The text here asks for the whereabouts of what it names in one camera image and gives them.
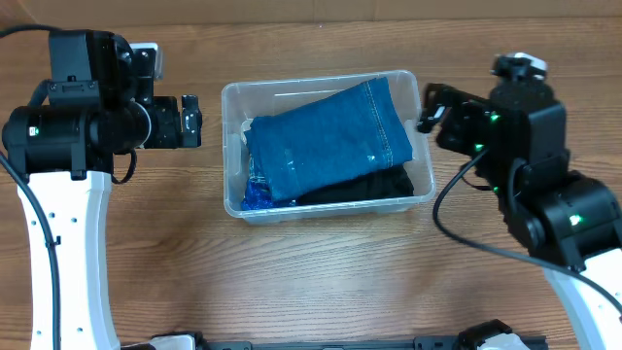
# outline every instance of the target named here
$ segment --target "black cable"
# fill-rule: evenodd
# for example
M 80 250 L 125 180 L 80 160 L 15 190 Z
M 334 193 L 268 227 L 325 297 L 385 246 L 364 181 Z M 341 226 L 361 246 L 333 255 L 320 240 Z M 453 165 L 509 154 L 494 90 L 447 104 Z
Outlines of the black cable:
M 525 160 L 522 158 L 516 158 L 512 161 L 512 165 L 509 167 L 509 174 L 507 175 L 507 206 L 509 208 L 510 215 L 516 215 L 516 197 L 514 196 L 514 180 L 516 179 L 516 172 L 521 166 L 525 165 Z
M 46 213 L 43 211 L 39 200 L 35 193 L 30 190 L 28 185 L 23 182 L 21 177 L 13 169 L 9 160 L 4 157 L 4 154 L 0 152 L 0 163 L 7 170 L 9 175 L 13 178 L 19 188 L 23 191 L 28 198 L 28 201 L 32 205 L 32 209 L 39 219 L 39 225 L 46 241 L 46 247 L 48 247 L 48 257 L 50 258 L 50 273 L 52 275 L 52 349 L 60 350 L 60 283 L 58 277 L 58 258 L 56 257 L 56 242 L 54 241 L 50 224 Z
M 466 162 L 466 163 L 462 164 L 462 165 L 460 166 L 460 170 L 464 169 L 467 165 L 468 165 L 468 162 Z M 476 190 L 478 190 L 478 191 L 492 191 L 492 190 L 493 190 L 493 188 L 491 188 L 491 187 L 490 187 L 490 186 L 488 186 L 488 185 L 474 185 L 474 184 L 472 184 L 469 180 L 467 180 L 467 178 L 466 178 L 466 177 L 464 177 L 464 176 L 462 177 L 462 180 L 463 180 L 463 181 L 465 182 L 465 184 L 467 184 L 469 187 L 471 187 L 471 188 L 473 188 L 473 189 L 476 189 Z
M 606 291 L 603 287 L 601 287 L 598 283 L 592 281 L 591 279 L 581 275 L 580 273 L 576 273 L 572 270 L 569 270 L 565 267 L 556 265 L 554 263 L 551 262 L 546 262 L 544 260 L 541 259 L 537 259 L 537 258 L 532 258 L 520 253 L 516 253 L 516 252 L 512 252 L 512 251 L 508 251 L 508 250 L 504 250 L 501 248 L 496 248 L 496 247 L 491 247 L 485 244 L 481 244 L 481 243 L 477 243 L 477 242 L 473 242 L 471 240 L 468 240 L 466 238 L 462 238 L 461 236 L 453 233 L 452 231 L 450 231 L 449 229 L 445 228 L 445 226 L 440 222 L 440 219 L 438 218 L 438 210 L 440 209 L 440 203 L 442 203 L 443 199 L 445 198 L 445 196 L 449 193 L 449 191 L 456 185 L 456 183 L 458 183 L 458 181 L 460 181 L 460 178 L 462 178 L 463 176 L 465 176 L 465 174 L 468 172 L 469 169 L 471 169 L 479 160 L 481 160 L 486 154 L 488 153 L 487 149 L 482 150 L 477 157 L 475 157 L 472 161 L 470 161 L 467 166 L 462 169 L 461 171 L 458 172 L 458 174 L 456 174 L 456 176 L 454 176 L 453 179 L 451 179 L 451 181 L 447 184 L 447 186 L 445 186 L 445 188 L 443 189 L 443 191 L 440 192 L 440 194 L 438 195 L 438 198 L 436 199 L 436 202 L 434 203 L 434 208 L 432 209 L 432 218 L 434 220 L 434 224 L 436 225 L 436 227 L 443 232 L 443 234 L 445 234 L 447 237 L 455 240 L 458 243 L 462 243 L 464 245 L 467 245 L 471 248 L 475 248 L 475 249 L 479 249 L 482 250 L 484 252 L 488 252 L 488 253 L 493 253 L 493 254 L 497 254 L 499 256 L 505 257 L 505 258 L 510 258 L 510 259 L 514 259 L 523 263 L 531 263 L 540 267 L 544 267 L 544 268 L 548 268 L 548 269 L 552 269 L 556 272 L 565 274 L 569 277 L 575 278 L 583 283 L 585 283 L 586 285 L 592 287 L 596 292 L 598 292 L 601 296 L 603 296 L 605 299 L 607 299 L 612 305 L 613 307 L 615 307 L 617 309 L 617 311 L 622 314 L 622 304 L 620 304 L 620 302 L 614 297 L 612 296 L 608 291 Z
M 131 159 L 129 161 L 129 168 L 127 169 L 127 173 L 125 174 L 125 176 L 120 181 L 117 180 L 115 175 L 111 176 L 112 180 L 113 180 L 113 184 L 115 184 L 115 185 L 123 185 L 124 183 L 128 182 L 129 179 L 132 178 L 132 175 L 134 175 L 134 171 L 136 170 L 136 162 L 138 160 L 138 157 L 136 156 L 136 151 L 135 150 L 129 151 L 129 154 L 131 156 Z
M 45 24 L 20 24 L 20 25 L 15 25 L 15 26 L 12 26 L 5 30 L 0 31 L 0 39 L 6 36 L 9 36 L 11 34 L 19 33 L 22 31 L 28 31 L 28 30 L 56 31 L 56 30 L 60 30 L 60 28 L 51 26 L 51 25 L 45 25 Z
M 15 33 L 28 30 L 45 30 L 45 31 L 57 31 L 60 28 L 44 25 L 44 24 L 22 24 L 9 27 L 0 31 L 0 39 Z M 29 106 L 41 106 L 48 96 L 48 80 L 41 82 L 30 97 Z M 50 259 L 50 275 L 52 278 L 52 349 L 60 350 L 60 277 L 58 273 L 58 258 L 56 257 L 56 242 L 54 241 L 50 224 L 46 213 L 43 211 L 39 200 L 35 193 L 30 190 L 28 185 L 23 182 L 17 172 L 13 169 L 9 160 L 0 152 L 0 163 L 7 170 L 9 175 L 13 178 L 19 188 L 23 191 L 24 195 L 32 205 L 32 209 L 37 215 L 39 225 L 41 225 L 41 231 L 43 232 L 44 239 L 46 241 L 46 247 L 48 248 L 48 258 Z

